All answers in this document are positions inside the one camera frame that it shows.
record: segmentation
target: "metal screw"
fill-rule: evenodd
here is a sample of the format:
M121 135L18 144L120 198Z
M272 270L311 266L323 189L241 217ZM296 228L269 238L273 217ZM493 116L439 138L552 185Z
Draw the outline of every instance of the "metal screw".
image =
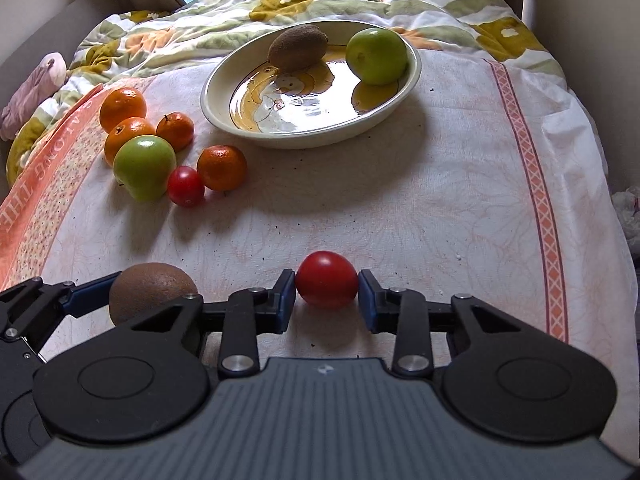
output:
M254 365L254 360L247 355L230 355L222 359L222 365L230 372L245 372Z
M420 372L429 366L429 360L421 355L409 354L398 359L398 366L407 372Z

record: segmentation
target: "green apple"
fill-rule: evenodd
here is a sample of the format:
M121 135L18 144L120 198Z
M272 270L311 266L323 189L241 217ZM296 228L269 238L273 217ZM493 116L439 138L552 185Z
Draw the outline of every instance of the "green apple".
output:
M175 152L161 137L134 137L122 146L113 161L113 174L129 194L140 202L156 200L166 192L175 169Z
M387 85L404 73L406 45L388 28L366 28L351 37L345 58L351 71L364 84Z

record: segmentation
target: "orange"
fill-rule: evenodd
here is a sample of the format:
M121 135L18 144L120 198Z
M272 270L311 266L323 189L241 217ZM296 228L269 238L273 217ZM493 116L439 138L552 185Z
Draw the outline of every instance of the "orange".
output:
M114 90L100 107L100 126L110 133L124 119L146 117L146 101L135 88Z
M113 159L116 158L118 150L124 146L128 140L140 135L155 135L152 124L142 117L130 117L119 123L107 136L104 141L104 158L107 164L113 166Z
M246 178L246 159L235 146L210 146L198 159L198 174L213 191L231 191Z
M180 112L165 115L156 126L156 135L166 140L174 152L179 152L193 140L193 121Z

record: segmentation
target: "kiwi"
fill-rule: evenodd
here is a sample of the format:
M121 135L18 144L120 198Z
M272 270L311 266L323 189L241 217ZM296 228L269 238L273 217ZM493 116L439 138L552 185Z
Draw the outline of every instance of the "kiwi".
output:
M169 264L137 264L123 270L109 291L109 316L120 325L137 314L185 294L197 294L189 275Z
M268 61L284 73L304 70L326 54L329 40L311 23L288 28L269 47Z

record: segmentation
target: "bed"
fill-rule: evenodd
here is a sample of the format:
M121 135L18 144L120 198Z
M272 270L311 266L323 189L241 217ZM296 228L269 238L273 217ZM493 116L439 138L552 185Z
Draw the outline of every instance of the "bed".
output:
M180 162L232 139L199 107L213 66L290 23L363 20L418 49L422 77L391 117L354 139L280 152L233 140L250 179L199 209L135 204L101 155L103 99L134 86L148 117L189 114ZM503 0L195 0L171 15L110 16L80 44L65 87L20 131L0 208L0 284L41 275L85 282L162 261L206 301L269 285L313 250L334 249L386 285L428 300L475 296L596 356L618 384L603 439L638 457L636 277L612 209L594 126L562 69ZM50 358L110 327L105 309L66 320ZM321 314L298 301L260 354L389 358L355 307ZM216 352L212 335L206 358ZM446 360L444 346L436 352Z

